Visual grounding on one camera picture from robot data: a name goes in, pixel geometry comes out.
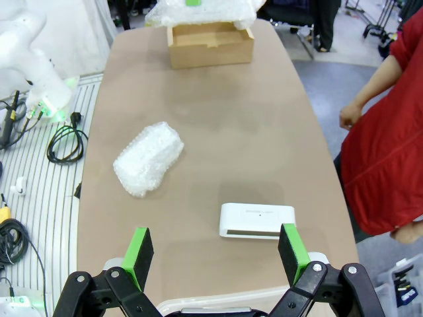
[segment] metal slatted platform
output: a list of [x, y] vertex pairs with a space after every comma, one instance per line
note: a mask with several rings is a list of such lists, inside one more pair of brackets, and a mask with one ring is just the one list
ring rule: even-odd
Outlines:
[[[80, 112], [79, 129], [89, 136], [95, 100], [102, 74], [81, 77], [71, 112]], [[77, 224], [79, 200], [73, 196], [82, 179], [84, 159], [75, 164], [58, 165], [48, 161], [47, 145], [63, 123], [35, 127], [10, 149], [0, 152], [3, 176], [0, 192], [5, 194], [12, 217], [28, 230], [46, 268], [49, 316], [53, 313], [67, 276], [77, 268]], [[68, 137], [58, 148], [58, 156], [69, 153], [75, 138]], [[27, 182], [24, 196], [14, 195], [10, 187], [19, 176]], [[8, 265], [5, 274], [15, 287], [42, 293], [43, 277], [35, 252], [29, 248], [24, 259]]]

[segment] white curtain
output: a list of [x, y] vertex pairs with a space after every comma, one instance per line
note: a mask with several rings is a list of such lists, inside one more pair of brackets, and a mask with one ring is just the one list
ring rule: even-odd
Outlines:
[[[117, 34], [107, 0], [26, 0], [28, 8], [47, 14], [47, 23], [32, 44], [52, 59], [62, 78], [104, 70]], [[0, 98], [27, 90], [24, 77], [0, 69]]]

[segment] chair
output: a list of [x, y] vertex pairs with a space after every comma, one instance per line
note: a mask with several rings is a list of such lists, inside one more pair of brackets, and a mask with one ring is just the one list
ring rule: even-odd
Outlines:
[[307, 8], [296, 7], [294, 5], [275, 4], [275, 0], [267, 0], [263, 7], [257, 12], [257, 17], [270, 21], [273, 25], [278, 22], [287, 23], [290, 26], [301, 27], [308, 26], [311, 30], [312, 42], [311, 49], [306, 43], [304, 37], [297, 33], [297, 36], [311, 59], [314, 59], [314, 38], [315, 38], [315, 17], [314, 0], [309, 0]]

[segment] bubble wrapped package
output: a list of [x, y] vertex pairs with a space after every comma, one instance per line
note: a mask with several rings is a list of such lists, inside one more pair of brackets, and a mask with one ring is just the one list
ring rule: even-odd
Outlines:
[[166, 122], [156, 123], [131, 141], [114, 161], [113, 169], [128, 193], [144, 197], [147, 191], [159, 187], [183, 148], [174, 129]]
[[252, 26], [265, 0], [201, 0], [198, 6], [186, 0], [158, 0], [145, 21], [151, 26], [234, 22], [239, 30]]

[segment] red clothing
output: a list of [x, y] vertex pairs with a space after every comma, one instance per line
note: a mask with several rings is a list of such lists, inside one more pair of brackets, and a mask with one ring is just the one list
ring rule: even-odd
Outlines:
[[423, 214], [423, 9], [391, 44], [403, 69], [341, 150], [344, 191], [361, 229], [395, 230]]

